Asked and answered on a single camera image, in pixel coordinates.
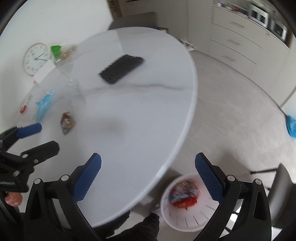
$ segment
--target red label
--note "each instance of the red label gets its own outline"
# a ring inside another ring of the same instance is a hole
[[[21,109],[20,109],[20,113],[23,114],[27,109],[27,106],[24,105]]]

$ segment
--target blue cloth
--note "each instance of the blue cloth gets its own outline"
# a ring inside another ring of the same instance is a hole
[[[54,95],[54,90],[51,90],[41,101],[36,102],[36,104],[39,106],[36,117],[35,117],[35,121],[37,123],[39,123],[42,120],[43,116],[50,108],[53,95]]]
[[[296,120],[291,116],[286,116],[286,126],[290,136],[296,138]]]

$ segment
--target candy wrapper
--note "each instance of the candy wrapper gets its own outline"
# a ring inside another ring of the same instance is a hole
[[[61,119],[61,127],[63,134],[67,134],[69,130],[75,125],[73,117],[70,112],[63,113]]]
[[[199,190],[190,181],[182,181],[172,189],[169,199],[174,206],[185,208],[197,203]]]

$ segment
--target red candy wrapper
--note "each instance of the red candy wrapper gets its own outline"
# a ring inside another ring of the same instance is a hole
[[[178,208],[185,208],[187,210],[188,207],[191,207],[195,204],[197,204],[197,197],[196,196],[183,199],[179,202],[175,202],[173,205],[177,206]]]

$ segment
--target gray chair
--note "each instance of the gray chair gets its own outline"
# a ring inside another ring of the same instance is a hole
[[[251,172],[251,174],[274,171],[276,176],[271,188],[268,188],[267,199],[270,208],[271,225],[282,229],[296,212],[296,184],[292,182],[287,169],[281,163],[278,168],[255,171]]]
[[[146,27],[157,29],[157,14],[155,12],[146,12],[116,18],[110,24],[109,30],[126,27]]]

